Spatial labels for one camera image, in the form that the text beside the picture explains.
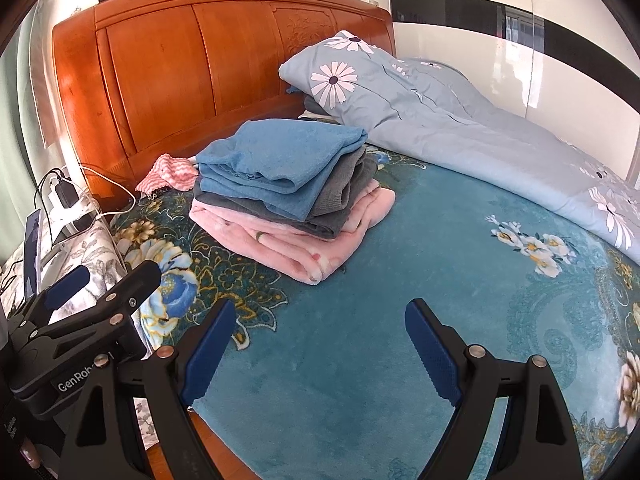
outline blue gripper pad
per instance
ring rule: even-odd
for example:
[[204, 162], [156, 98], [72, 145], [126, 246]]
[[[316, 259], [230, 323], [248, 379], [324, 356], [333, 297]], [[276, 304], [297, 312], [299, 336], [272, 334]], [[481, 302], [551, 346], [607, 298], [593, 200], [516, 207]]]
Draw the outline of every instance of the blue gripper pad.
[[59, 309], [80, 292], [90, 279], [89, 269], [84, 265], [77, 266], [49, 287], [44, 298], [44, 307], [47, 310]]
[[184, 369], [184, 387], [180, 392], [180, 400], [185, 406], [191, 406], [195, 399], [199, 399], [207, 391], [235, 326], [236, 307], [233, 301], [226, 300], [215, 321], [202, 335]]
[[415, 300], [406, 306], [404, 325], [438, 395], [455, 407], [462, 398], [458, 366]]

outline logo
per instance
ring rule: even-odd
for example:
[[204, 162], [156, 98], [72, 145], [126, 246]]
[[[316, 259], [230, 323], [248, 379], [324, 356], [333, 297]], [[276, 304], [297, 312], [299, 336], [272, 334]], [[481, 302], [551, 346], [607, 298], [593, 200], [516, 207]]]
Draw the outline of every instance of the logo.
[[83, 370], [73, 374], [67, 381], [58, 384], [58, 389], [65, 393], [67, 390], [71, 390], [74, 386], [77, 386], [84, 381], [91, 371], [90, 366], [85, 366]]

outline black glossy stripe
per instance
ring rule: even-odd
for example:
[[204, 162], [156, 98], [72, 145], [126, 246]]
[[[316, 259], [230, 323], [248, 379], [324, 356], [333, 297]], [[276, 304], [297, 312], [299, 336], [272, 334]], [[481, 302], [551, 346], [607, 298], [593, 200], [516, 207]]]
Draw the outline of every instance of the black glossy stripe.
[[580, 34], [526, 10], [491, 0], [391, 0], [391, 15], [394, 22], [462, 28], [529, 46], [591, 77], [640, 112], [640, 78], [633, 71]]

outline pink and white towel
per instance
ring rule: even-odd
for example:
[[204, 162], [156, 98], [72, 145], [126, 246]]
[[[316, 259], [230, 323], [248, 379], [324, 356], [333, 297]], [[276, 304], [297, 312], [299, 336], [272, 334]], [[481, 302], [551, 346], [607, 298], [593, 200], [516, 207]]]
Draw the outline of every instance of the pink and white towel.
[[168, 154], [160, 155], [148, 175], [136, 186], [136, 191], [151, 194], [163, 187], [173, 187], [178, 191], [193, 189], [198, 177], [196, 170], [187, 158], [173, 158]]
[[357, 197], [342, 231], [333, 240], [198, 200], [191, 205], [190, 217], [228, 250], [299, 282], [317, 285], [355, 252], [365, 232], [387, 215], [395, 200], [392, 190], [372, 180]]

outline blue folded garment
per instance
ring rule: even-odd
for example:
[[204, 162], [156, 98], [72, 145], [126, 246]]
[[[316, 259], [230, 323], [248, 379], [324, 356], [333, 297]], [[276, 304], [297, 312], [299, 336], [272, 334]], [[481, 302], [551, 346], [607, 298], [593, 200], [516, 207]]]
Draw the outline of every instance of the blue folded garment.
[[337, 153], [354, 152], [366, 138], [362, 128], [338, 124], [247, 121], [235, 135], [212, 142], [196, 160], [202, 176], [222, 184], [230, 180], [242, 186], [294, 193], [325, 170]]
[[[240, 139], [233, 141], [241, 130]], [[249, 121], [233, 137], [212, 142], [196, 156], [203, 177], [200, 187], [222, 196], [261, 200], [269, 211], [302, 222], [340, 157], [365, 140], [363, 129], [337, 124]], [[211, 164], [212, 160], [224, 162]]]

